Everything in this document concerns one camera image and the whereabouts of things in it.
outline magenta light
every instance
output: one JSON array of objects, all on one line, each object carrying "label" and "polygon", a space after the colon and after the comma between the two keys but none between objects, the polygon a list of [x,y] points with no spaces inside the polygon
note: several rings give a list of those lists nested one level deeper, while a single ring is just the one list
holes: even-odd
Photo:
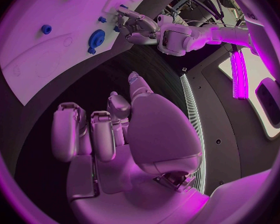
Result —
[{"label": "magenta light", "polygon": [[242,51],[233,52],[231,58],[233,98],[244,100],[249,97],[248,76]]}]

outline vent grille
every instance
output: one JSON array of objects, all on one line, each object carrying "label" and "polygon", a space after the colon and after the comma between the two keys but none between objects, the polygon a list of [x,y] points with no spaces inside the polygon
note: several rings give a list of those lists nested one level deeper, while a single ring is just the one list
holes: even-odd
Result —
[{"label": "vent grille", "polygon": [[185,94],[187,109],[188,109],[188,116],[191,124],[195,128],[198,137],[201,143],[201,150],[202,150],[202,162],[199,169],[193,174],[196,177],[194,188],[197,189],[199,192],[204,193],[205,187],[205,155],[204,155],[204,141],[203,141],[203,133],[201,129],[199,114],[197,110],[197,106],[195,103],[195,99],[188,82],[186,75],[183,75],[181,78],[182,87]]}]

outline white robotic arm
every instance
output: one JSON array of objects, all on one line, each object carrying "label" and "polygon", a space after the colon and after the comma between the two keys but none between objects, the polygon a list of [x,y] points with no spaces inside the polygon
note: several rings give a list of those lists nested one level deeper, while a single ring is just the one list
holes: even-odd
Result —
[{"label": "white robotic arm", "polygon": [[[118,7],[118,27],[128,42],[133,44],[158,44],[158,49],[168,55],[183,56],[198,50],[205,44],[228,42],[249,47],[256,54],[249,31],[237,27],[219,27],[208,24],[203,27],[174,24],[171,16],[159,15],[156,23],[144,15],[124,7]],[[123,16],[129,17],[124,24]]]}]

